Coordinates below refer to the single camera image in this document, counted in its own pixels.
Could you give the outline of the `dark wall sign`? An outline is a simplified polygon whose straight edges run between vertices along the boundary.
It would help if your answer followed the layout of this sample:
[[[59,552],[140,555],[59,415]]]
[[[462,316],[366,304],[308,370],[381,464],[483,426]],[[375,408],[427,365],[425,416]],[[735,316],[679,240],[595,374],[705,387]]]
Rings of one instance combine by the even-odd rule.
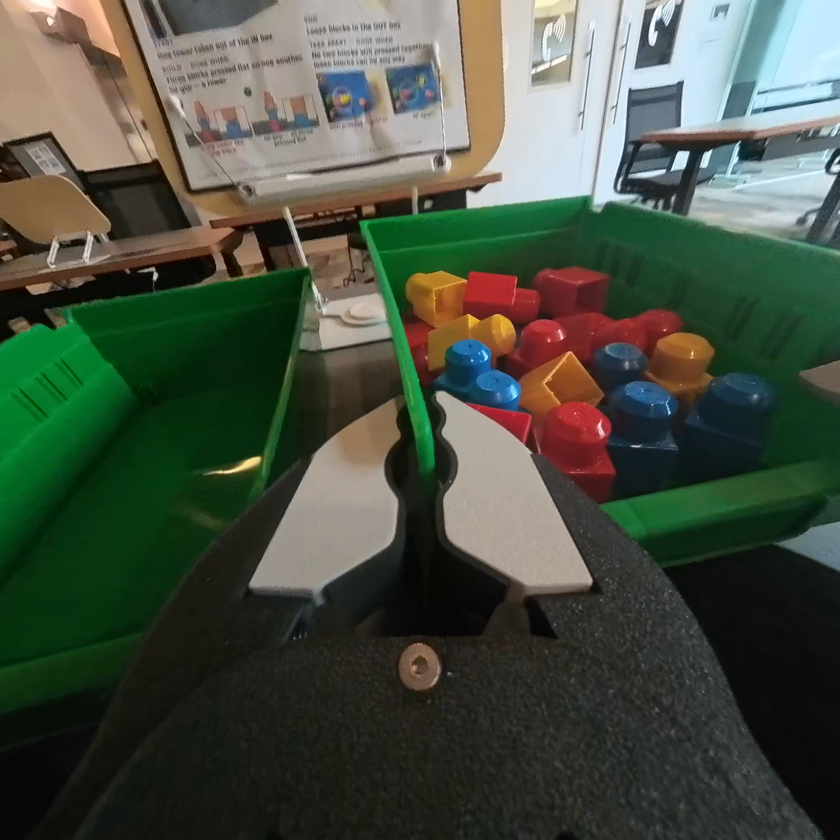
[[[532,89],[571,81],[577,1],[534,1],[532,3]]]
[[[673,57],[683,1],[646,1],[635,60],[635,69],[663,67]]]

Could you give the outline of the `wooden office table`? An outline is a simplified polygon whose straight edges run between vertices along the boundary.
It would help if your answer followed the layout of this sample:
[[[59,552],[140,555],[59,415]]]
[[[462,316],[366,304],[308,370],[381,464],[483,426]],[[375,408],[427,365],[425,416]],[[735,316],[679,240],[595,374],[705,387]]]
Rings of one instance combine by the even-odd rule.
[[[425,183],[418,188],[387,186],[379,192],[308,199],[293,205],[290,215],[301,243],[306,244],[357,235],[366,219],[466,209],[468,195],[501,181],[500,172],[486,171],[437,184]],[[297,254],[289,223],[279,208],[240,208],[212,219],[209,225],[253,233],[268,272],[303,266],[306,262]]]
[[[703,157],[729,145],[746,144],[761,150],[761,160],[780,160],[838,148],[838,100],[795,108],[762,111],[717,122],[648,131],[635,146],[658,144],[678,153],[687,152],[670,211],[688,214],[699,182]]]
[[[59,283],[125,270],[156,268],[187,259],[230,257],[242,244],[243,234],[228,228],[189,227],[167,233],[109,241],[102,248],[107,258],[93,266],[49,269],[46,254],[27,255],[5,261],[1,267],[1,290]]]

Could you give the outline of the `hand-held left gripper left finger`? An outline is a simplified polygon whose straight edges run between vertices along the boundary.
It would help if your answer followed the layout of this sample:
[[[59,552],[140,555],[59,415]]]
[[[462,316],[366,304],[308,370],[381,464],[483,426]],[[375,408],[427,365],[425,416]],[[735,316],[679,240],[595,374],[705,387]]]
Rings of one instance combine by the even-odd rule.
[[[392,451],[401,396],[333,435],[311,457],[248,588],[336,606],[379,605],[398,582],[405,503]]]

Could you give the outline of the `black mesh pad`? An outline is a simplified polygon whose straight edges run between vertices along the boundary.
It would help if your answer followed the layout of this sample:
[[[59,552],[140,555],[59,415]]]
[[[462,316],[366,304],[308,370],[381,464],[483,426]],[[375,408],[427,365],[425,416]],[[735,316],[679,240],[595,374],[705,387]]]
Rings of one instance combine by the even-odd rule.
[[[838,526],[665,572],[774,770],[824,837],[838,838]]]

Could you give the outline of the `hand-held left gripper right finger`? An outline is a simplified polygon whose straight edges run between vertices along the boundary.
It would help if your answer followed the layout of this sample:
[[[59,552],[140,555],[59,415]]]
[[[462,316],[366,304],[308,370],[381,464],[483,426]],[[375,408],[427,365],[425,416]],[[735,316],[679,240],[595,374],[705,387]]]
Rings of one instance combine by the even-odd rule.
[[[439,505],[444,544],[501,584],[508,602],[589,592],[592,575],[530,449],[446,392],[433,402],[453,470]]]

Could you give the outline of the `small wooden board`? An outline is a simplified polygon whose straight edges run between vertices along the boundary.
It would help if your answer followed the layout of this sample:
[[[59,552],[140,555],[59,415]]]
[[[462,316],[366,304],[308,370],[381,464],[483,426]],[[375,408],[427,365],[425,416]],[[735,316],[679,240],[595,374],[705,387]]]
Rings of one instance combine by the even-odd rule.
[[[1,184],[2,221],[33,243],[109,235],[112,224],[75,183],[42,175]]]

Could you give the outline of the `clear acrylic holder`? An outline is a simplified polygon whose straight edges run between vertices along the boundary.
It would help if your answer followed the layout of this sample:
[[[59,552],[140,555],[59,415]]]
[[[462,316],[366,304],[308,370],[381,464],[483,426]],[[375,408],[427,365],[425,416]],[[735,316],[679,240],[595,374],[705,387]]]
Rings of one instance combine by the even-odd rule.
[[[90,230],[57,235],[49,244],[45,264],[50,270],[96,265],[107,258],[102,248],[109,241],[108,234]]]

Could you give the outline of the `framed wall picture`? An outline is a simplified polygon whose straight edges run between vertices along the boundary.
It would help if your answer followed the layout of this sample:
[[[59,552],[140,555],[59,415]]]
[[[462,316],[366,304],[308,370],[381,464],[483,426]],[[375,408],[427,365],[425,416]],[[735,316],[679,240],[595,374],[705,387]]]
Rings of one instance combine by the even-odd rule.
[[[51,132],[1,142],[2,182],[59,175],[85,192],[80,172]]]

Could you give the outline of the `pile of mega blocks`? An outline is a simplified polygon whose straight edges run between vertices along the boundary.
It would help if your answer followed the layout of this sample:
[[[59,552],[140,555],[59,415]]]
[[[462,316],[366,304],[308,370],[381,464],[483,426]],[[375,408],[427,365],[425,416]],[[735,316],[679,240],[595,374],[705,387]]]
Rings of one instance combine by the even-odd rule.
[[[775,393],[711,374],[711,342],[668,309],[605,312],[611,278],[580,266],[516,276],[417,272],[404,330],[422,386],[514,434],[596,502],[745,474]]]

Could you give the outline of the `green plastic bin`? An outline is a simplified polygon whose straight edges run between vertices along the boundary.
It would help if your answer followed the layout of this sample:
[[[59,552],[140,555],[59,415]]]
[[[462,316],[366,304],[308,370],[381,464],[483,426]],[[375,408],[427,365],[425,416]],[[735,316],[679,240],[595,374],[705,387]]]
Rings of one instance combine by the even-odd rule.
[[[589,198],[488,206],[361,224],[392,325],[422,481],[435,467],[434,428],[398,333],[404,287],[417,272],[516,276],[603,270],[607,313],[671,309],[716,354],[711,371],[761,375],[778,391],[762,468],[617,500],[603,510],[660,565],[777,543],[838,520],[838,406],[800,373],[838,361],[838,251],[733,232],[625,203]]]
[[[311,273],[83,304],[2,344],[2,719],[109,687],[286,467]]]

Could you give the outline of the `black office chair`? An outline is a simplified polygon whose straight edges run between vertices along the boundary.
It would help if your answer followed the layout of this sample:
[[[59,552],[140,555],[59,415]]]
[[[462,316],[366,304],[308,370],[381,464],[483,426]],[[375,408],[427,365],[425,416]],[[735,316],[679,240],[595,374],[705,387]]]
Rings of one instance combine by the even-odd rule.
[[[676,130],[681,125],[684,82],[663,87],[629,89],[623,155],[616,170],[613,190],[634,196],[642,204],[653,204],[678,215],[688,215],[692,196],[683,189],[687,170],[677,171],[681,150],[674,145],[645,143],[650,132]]]

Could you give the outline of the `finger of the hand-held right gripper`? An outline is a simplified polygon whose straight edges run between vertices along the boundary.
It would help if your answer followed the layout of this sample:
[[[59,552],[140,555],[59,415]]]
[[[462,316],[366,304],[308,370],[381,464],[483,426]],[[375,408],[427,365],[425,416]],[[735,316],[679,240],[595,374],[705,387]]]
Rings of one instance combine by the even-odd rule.
[[[822,364],[800,372],[800,381],[810,392],[821,398],[839,398],[840,361]]]

